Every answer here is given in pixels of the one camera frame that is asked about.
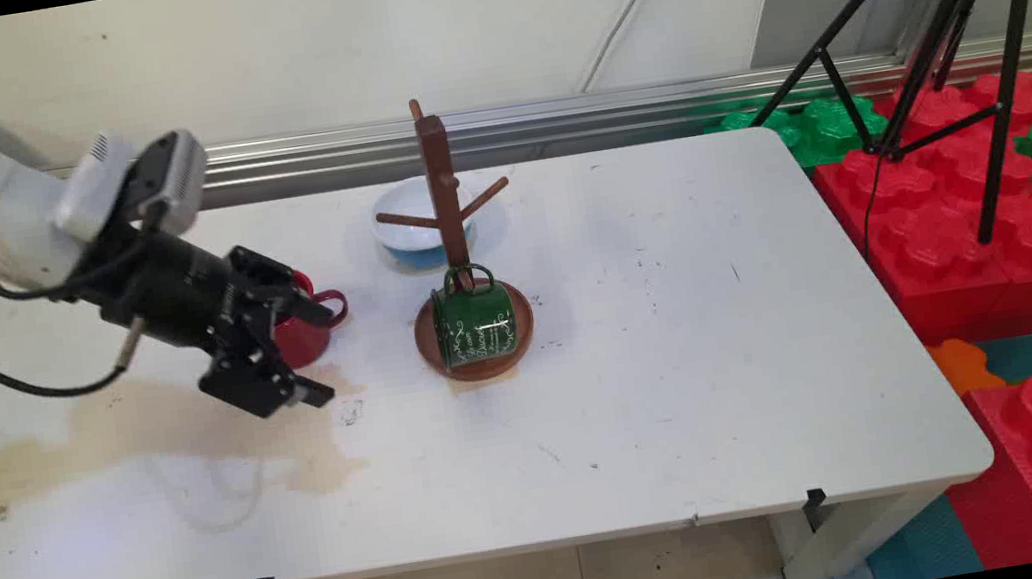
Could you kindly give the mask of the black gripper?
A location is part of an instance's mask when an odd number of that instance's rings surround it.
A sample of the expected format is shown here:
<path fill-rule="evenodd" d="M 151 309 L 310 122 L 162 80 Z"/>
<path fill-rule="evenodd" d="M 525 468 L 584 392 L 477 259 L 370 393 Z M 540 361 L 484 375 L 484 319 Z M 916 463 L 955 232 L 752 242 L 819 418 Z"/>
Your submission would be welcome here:
<path fill-rule="evenodd" d="M 137 259 L 80 288 L 70 301 L 97 305 L 104 321 L 128 327 L 138 316 L 147 336 L 207 352 L 198 387 L 214 399 L 267 420 L 281 408 L 321 408 L 336 397 L 332 386 L 288 366 L 270 334 L 288 318 L 326 328 L 335 313 L 270 256 L 241 245 L 215 255 L 160 232 Z M 250 323 L 246 314 L 256 311 L 266 315 Z M 225 325 L 254 329 L 213 340 Z"/>

